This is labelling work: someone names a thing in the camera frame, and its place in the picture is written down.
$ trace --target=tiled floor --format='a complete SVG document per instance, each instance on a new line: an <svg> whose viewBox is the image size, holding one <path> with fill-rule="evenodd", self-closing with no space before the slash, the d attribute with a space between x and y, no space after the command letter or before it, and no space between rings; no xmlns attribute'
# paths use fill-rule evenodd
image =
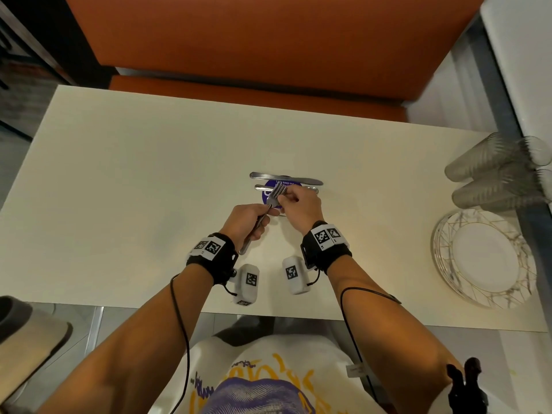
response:
<svg viewBox="0 0 552 414"><path fill-rule="evenodd" d="M11 93L0 90L0 118L33 135L50 101L55 83L17 81ZM460 40L446 57L423 96L409 105L412 123L492 132L496 124L486 101L478 70L466 40ZM25 141L0 132L0 208L28 149ZM82 360L94 308L37 304L73 324L69 342L29 381L18 404L36 409ZM98 343L135 312L130 308L105 308ZM235 315L202 313L190 345L231 326ZM337 342L355 360L354 347L343 322L331 322ZM484 370L481 382L505 403L520 412L552 414L552 344L547 334L501 332L479 329L430 327L430 330L461 361L476 355Z"/></svg>

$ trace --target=white plate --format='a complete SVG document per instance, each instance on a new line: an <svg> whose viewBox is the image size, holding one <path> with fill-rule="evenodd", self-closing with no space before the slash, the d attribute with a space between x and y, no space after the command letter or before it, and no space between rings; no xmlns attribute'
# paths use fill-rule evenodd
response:
<svg viewBox="0 0 552 414"><path fill-rule="evenodd" d="M466 209L445 216L432 236L433 260L466 299L513 308L536 289L536 267L523 236L499 215Z"/></svg>

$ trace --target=black wrist strap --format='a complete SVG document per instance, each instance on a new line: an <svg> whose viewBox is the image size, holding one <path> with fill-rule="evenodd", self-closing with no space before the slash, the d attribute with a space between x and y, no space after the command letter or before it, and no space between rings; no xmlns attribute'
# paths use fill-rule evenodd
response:
<svg viewBox="0 0 552 414"><path fill-rule="evenodd" d="M317 221L303 237L301 251L307 269L317 267L327 274L329 266L341 256L353 256L349 244L339 229L324 221Z"/></svg>
<svg viewBox="0 0 552 414"><path fill-rule="evenodd" d="M224 285L232 275L238 253L228 236L215 232L198 242L188 256L186 265L201 265L211 274L215 285Z"/></svg>

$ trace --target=orange seat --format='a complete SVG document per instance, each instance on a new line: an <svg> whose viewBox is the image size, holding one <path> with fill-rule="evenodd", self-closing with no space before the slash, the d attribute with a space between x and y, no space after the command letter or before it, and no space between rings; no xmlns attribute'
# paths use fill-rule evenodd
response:
<svg viewBox="0 0 552 414"><path fill-rule="evenodd" d="M160 78L113 76L109 89L170 97L184 97L187 99L247 104L251 106L265 106L268 108L356 116L358 118L394 120L399 122L407 121L406 111L400 106L299 94L273 93L270 91L189 83Z"/></svg>
<svg viewBox="0 0 552 414"><path fill-rule="evenodd" d="M415 100L483 0L67 0L103 65Z"/></svg>

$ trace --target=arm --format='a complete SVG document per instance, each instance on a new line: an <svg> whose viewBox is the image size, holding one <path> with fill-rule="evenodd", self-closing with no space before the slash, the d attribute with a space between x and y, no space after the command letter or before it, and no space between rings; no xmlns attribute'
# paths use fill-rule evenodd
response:
<svg viewBox="0 0 552 414"><path fill-rule="evenodd" d="M221 233L239 250L266 205L233 209ZM271 210L270 215L278 215ZM252 234L259 239L269 222ZM210 273L189 264L173 282L188 337L213 286ZM84 359L38 414L147 413L174 374L186 351L169 286L146 302Z"/></svg>
<svg viewBox="0 0 552 414"><path fill-rule="evenodd" d="M287 188L278 200L294 228L305 236L323 220L321 201L304 187ZM352 257L341 256L329 267L328 278L337 299L343 289L357 286L387 294ZM343 310L364 359L401 413L427 413L437 395L451 382L446 364L459 362L403 306L360 290L348 290Z"/></svg>

